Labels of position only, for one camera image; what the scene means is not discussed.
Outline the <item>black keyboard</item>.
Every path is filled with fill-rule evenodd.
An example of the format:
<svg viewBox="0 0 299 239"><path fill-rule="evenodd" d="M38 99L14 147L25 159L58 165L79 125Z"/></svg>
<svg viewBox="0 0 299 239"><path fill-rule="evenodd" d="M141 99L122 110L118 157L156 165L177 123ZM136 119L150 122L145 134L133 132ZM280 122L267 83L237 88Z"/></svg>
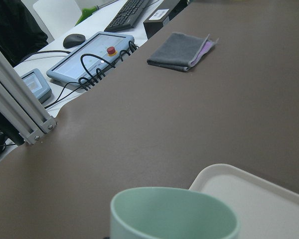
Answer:
<svg viewBox="0 0 299 239"><path fill-rule="evenodd" d="M149 0L128 0L104 31L118 32L133 28L148 3Z"/></svg>

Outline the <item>black box with label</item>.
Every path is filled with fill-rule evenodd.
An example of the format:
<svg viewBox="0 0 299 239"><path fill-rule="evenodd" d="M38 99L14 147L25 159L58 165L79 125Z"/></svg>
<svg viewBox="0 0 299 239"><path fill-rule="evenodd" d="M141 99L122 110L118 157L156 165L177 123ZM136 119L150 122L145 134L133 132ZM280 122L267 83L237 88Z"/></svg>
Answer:
<svg viewBox="0 0 299 239"><path fill-rule="evenodd" d="M189 4L189 0L164 0L143 22L147 39L154 36Z"/></svg>

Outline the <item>green cup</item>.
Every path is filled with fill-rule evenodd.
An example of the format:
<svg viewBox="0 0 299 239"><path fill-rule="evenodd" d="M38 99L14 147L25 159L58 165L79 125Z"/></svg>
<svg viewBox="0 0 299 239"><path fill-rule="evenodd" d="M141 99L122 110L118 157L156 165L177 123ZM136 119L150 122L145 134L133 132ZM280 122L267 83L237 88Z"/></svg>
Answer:
<svg viewBox="0 0 299 239"><path fill-rule="evenodd" d="M240 221L219 199L169 187L138 187L110 204L112 239L236 239Z"/></svg>

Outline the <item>black computer mouse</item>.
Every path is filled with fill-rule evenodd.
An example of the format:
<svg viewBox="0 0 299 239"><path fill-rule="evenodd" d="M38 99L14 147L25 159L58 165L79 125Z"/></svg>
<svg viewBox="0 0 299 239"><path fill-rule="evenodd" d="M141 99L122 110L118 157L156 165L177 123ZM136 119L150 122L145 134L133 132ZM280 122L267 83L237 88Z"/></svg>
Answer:
<svg viewBox="0 0 299 239"><path fill-rule="evenodd" d="M69 49L81 45L86 41L86 37L83 34L69 34L63 40L63 47Z"/></svg>

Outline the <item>cream rabbit tray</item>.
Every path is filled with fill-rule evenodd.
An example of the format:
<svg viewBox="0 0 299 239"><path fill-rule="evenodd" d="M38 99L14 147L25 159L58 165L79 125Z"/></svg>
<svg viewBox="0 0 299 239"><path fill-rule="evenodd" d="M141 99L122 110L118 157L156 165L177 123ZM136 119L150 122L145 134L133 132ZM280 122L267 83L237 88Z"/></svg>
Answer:
<svg viewBox="0 0 299 239"><path fill-rule="evenodd" d="M299 239L299 194L229 164L213 164L190 190L229 205L241 223L241 239Z"/></svg>

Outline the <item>grey folded cloth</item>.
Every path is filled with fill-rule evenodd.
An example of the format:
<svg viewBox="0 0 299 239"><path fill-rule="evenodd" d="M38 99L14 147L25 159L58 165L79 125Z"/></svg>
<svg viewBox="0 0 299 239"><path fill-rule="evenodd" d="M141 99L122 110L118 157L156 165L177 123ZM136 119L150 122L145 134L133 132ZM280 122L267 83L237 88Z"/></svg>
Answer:
<svg viewBox="0 0 299 239"><path fill-rule="evenodd" d="M152 66L187 72L217 43L217 40L211 40L208 36L199 38L174 32L147 59L147 63Z"/></svg>

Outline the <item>blue teach pendant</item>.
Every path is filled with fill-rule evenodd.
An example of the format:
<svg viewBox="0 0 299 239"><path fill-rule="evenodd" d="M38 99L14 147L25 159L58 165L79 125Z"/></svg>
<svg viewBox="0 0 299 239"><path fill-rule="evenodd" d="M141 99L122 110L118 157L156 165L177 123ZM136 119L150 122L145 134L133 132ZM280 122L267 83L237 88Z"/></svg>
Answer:
<svg viewBox="0 0 299 239"><path fill-rule="evenodd" d="M84 84L115 66L120 53L128 51L132 35L97 32L47 72L51 79L72 85Z"/></svg>
<svg viewBox="0 0 299 239"><path fill-rule="evenodd" d="M51 97L52 89L38 69L33 69L22 75L21 79L41 104Z"/></svg>

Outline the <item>aluminium frame post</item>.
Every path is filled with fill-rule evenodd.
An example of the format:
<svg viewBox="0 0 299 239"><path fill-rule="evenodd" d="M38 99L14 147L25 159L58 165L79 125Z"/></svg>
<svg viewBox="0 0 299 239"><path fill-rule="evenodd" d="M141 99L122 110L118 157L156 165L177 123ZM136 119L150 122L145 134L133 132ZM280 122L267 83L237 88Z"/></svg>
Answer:
<svg viewBox="0 0 299 239"><path fill-rule="evenodd" d="M0 130L16 145L35 144L56 125L0 52Z"/></svg>

